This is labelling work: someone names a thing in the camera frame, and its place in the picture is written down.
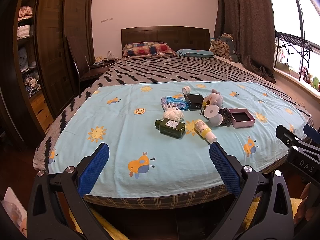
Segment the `person's right hand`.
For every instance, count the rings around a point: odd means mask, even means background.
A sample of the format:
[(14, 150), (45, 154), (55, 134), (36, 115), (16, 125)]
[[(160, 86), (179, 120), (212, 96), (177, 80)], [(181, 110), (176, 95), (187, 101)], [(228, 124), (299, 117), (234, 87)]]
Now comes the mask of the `person's right hand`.
[(300, 196), (302, 202), (299, 204), (297, 208), (297, 213), (294, 216), (293, 223), (294, 226), (296, 226), (303, 219), (305, 219), (309, 223), (310, 220), (313, 220), (317, 217), (317, 220), (315, 220), (313, 228), (319, 230), (319, 206), (307, 208), (307, 204), (309, 203), (308, 201), (310, 199), (310, 189), (312, 187), (313, 183), (308, 183), (304, 188)]

